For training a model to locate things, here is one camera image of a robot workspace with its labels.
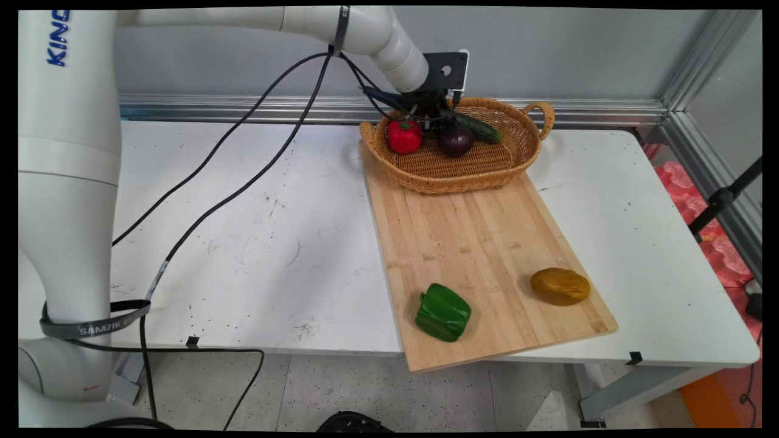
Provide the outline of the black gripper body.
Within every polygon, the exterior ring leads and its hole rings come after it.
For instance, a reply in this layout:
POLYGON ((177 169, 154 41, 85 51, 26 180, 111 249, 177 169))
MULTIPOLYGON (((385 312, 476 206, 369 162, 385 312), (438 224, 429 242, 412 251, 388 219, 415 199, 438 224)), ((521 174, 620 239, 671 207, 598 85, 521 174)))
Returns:
POLYGON ((453 121, 456 111, 448 103, 450 89, 436 91, 401 92, 399 94, 401 119, 417 121, 453 121))

